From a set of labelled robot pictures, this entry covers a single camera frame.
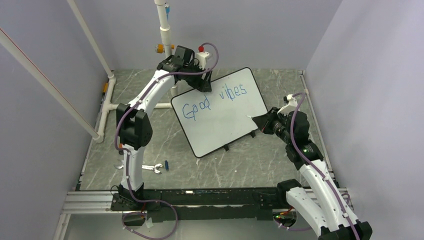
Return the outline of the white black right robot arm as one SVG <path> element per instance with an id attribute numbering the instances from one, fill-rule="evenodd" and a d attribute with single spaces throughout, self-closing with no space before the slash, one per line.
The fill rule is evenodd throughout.
<path id="1" fill-rule="evenodd" d="M 287 157 L 316 197 L 312 200 L 302 185 L 291 179 L 277 184 L 276 203 L 293 207 L 319 240 L 369 240 L 372 227 L 360 221 L 337 189 L 322 153 L 309 137 L 307 115 L 301 111 L 282 114 L 273 107 L 252 120 L 262 133 L 276 135 L 285 143 Z"/>

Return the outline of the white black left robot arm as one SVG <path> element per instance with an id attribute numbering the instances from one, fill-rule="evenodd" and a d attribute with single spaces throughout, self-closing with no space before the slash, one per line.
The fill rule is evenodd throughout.
<path id="1" fill-rule="evenodd" d="M 210 93 L 213 66 L 207 67 L 211 54 L 198 52 L 178 45 L 174 53 L 161 61 L 151 80 L 129 103 L 120 103 L 116 108 L 115 148 L 123 152 L 124 173 L 118 194 L 131 210 L 139 209 L 144 203 L 144 180 L 141 166 L 145 147 L 151 141 L 153 128 L 149 117 L 161 98 L 176 85 L 185 81 L 190 87 L 202 93 Z"/>

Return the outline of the white whiteboard black frame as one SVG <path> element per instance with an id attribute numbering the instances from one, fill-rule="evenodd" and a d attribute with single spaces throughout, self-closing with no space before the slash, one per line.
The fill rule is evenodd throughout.
<path id="1" fill-rule="evenodd" d="M 212 92 L 188 90 L 170 102 L 196 158 L 249 135 L 258 127 L 246 115 L 268 111 L 249 67 L 211 81 L 211 87 Z"/>

